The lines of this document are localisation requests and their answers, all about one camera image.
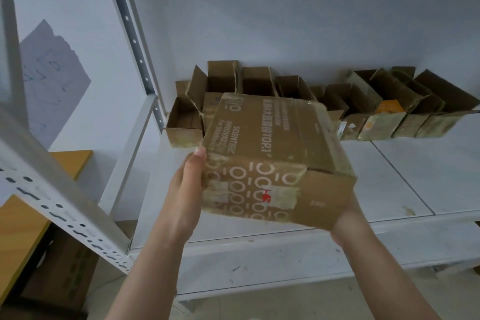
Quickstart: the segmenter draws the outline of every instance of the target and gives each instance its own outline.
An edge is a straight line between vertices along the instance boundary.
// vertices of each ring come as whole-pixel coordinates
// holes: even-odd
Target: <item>white wall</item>
[[[50,151],[93,150],[79,183],[98,201],[122,151],[145,90],[112,0],[15,0],[18,34],[25,38],[42,19],[78,55],[91,84]],[[115,218],[138,217],[159,134],[145,132]]]
[[[307,81],[429,68],[480,96],[480,0],[135,0],[167,109],[195,64],[239,59]]]

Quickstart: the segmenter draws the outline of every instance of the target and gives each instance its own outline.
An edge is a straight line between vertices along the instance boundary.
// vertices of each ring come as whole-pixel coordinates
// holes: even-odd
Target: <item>fingernail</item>
[[[194,156],[205,157],[207,154],[207,150],[204,146],[198,146],[195,152],[193,153]]]

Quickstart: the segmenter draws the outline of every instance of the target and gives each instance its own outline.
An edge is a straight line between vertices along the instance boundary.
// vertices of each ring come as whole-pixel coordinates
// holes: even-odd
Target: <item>red logo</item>
[[[270,190],[265,190],[265,193],[261,196],[262,202],[270,202],[270,199],[272,198],[272,196],[268,195],[268,191]]]

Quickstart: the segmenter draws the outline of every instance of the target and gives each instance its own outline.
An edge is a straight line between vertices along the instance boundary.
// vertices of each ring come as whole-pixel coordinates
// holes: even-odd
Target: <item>wooden tabletop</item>
[[[52,152],[51,155],[71,178],[77,179],[92,151]],[[0,207],[0,305],[49,225],[47,218],[15,195]]]

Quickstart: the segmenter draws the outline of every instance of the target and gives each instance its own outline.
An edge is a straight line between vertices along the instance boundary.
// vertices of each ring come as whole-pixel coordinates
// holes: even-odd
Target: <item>hand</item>
[[[350,241],[356,240],[358,236],[375,235],[365,215],[363,215],[355,194],[345,211],[338,217],[332,232],[333,241],[341,247]]]
[[[206,160],[205,147],[197,147],[185,157],[170,181],[155,225],[167,226],[173,240],[185,243],[198,224],[202,209],[202,169]]]

